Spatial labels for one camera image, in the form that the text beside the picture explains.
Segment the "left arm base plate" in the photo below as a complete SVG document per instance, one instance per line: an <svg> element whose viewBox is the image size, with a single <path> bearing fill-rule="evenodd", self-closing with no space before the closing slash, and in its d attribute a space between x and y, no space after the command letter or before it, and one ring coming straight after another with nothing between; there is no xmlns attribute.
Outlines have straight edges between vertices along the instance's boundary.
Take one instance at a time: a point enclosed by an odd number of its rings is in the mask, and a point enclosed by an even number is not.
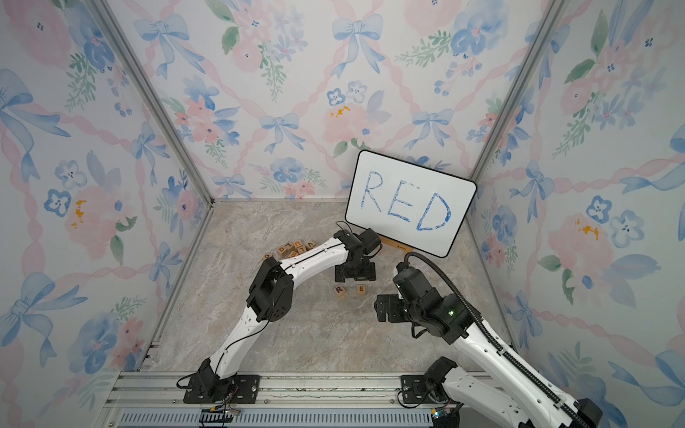
<svg viewBox="0 0 685 428"><path fill-rule="evenodd" d="M203 382L199 374L190 377L183 398L185 404L255 404L260 389L257 374L236 374L224 380Z"/></svg>

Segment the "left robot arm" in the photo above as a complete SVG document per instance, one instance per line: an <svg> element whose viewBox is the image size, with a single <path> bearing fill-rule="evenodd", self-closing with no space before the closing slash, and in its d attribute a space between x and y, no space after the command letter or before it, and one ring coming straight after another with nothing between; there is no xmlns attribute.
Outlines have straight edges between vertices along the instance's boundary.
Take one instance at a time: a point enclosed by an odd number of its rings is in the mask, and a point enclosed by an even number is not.
<svg viewBox="0 0 685 428"><path fill-rule="evenodd" d="M303 282L328 269L335 281L350 278L374 281L371 259L380 251L380 236L372 229L359 234L341 229L323 244L283 260L269 256L262 262L249 288L245 309L223 344L189 377L185 403L218 403L244 389L237 372L260 334L292 308L294 291Z"/></svg>

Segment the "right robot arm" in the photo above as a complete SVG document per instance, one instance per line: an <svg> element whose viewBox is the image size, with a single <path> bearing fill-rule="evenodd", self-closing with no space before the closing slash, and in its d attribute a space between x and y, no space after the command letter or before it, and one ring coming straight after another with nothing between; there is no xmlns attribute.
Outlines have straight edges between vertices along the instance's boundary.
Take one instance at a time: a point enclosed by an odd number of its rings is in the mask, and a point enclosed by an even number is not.
<svg viewBox="0 0 685 428"><path fill-rule="evenodd" d="M396 294L380 294L375 310L381 322L409 323L412 335L433 335L474 360L489 385L446 357L423 375L413 401L465 405L501 427L598 427L603 412L591 399L576 399L556 387L497 335L461 295L441 296L426 276L401 262L392 279Z"/></svg>

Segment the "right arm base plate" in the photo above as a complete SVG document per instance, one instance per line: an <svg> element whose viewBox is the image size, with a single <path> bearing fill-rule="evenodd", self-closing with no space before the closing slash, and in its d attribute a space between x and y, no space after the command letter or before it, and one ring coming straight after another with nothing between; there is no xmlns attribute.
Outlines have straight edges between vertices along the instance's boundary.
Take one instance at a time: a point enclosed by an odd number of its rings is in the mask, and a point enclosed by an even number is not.
<svg viewBox="0 0 685 428"><path fill-rule="evenodd" d="M446 399L440 398L435 392L431 392L426 386L426 378L421 374L403 374L400 376L399 401L406 406L418 404L444 403Z"/></svg>

